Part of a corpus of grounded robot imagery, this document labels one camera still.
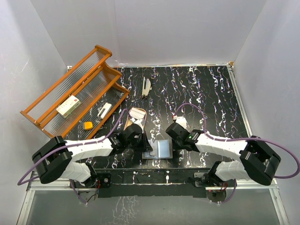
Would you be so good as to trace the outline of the black right arm base motor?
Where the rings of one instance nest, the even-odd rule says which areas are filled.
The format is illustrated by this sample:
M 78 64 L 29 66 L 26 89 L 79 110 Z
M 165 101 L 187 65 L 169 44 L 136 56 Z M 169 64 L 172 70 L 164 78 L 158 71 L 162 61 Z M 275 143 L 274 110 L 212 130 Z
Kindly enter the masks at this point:
M 187 183 L 197 188 L 217 188 L 214 192 L 227 193 L 228 181 L 222 181 L 209 172 L 195 172 L 187 178 Z

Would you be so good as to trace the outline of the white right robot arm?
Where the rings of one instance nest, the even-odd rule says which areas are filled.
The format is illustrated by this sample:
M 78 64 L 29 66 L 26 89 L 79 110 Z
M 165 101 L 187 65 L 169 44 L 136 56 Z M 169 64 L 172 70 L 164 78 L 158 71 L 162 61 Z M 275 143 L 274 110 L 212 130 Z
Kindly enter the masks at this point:
M 203 184 L 220 186 L 229 180 L 242 179 L 268 186 L 281 162 L 280 156 L 255 136 L 246 141 L 235 141 L 197 129 L 189 132 L 177 122 L 171 124 L 166 133 L 180 150 L 213 153 L 232 159 L 231 162 L 215 162 L 208 173 L 196 179 Z

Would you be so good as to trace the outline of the white printed card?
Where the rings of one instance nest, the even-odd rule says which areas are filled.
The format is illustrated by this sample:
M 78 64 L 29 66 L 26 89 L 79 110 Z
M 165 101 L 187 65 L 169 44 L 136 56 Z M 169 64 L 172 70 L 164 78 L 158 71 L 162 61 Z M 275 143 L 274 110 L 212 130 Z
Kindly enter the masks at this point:
M 157 158 L 157 152 L 156 151 L 147 151 L 147 152 L 144 152 L 144 155 L 143 155 L 144 158 Z

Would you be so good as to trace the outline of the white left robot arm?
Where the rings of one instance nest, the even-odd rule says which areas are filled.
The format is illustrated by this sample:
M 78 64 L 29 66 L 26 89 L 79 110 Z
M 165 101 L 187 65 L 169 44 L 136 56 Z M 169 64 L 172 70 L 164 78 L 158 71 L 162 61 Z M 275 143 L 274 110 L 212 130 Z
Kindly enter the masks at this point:
M 127 148 L 138 152 L 153 150 L 144 129 L 131 124 L 119 133 L 97 139 L 70 141 L 56 136 L 32 155 L 32 161 L 42 184 L 63 178 L 92 187 L 98 180 L 97 173 L 90 163 L 82 160 L 120 154 Z

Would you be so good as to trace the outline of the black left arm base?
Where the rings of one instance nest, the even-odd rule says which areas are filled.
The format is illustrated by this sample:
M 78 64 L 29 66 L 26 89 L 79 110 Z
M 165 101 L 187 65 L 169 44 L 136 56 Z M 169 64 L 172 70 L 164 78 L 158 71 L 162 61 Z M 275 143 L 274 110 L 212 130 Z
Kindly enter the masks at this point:
M 76 196 L 85 206 L 88 205 L 92 198 L 99 195 L 100 188 L 110 188 L 112 185 L 112 175 L 110 173 L 98 172 L 96 175 L 92 175 L 85 182 L 79 182 L 70 180 L 70 188 L 75 192 Z M 81 197 L 81 193 L 84 193 L 85 189 L 92 189 L 94 194 L 88 199 Z

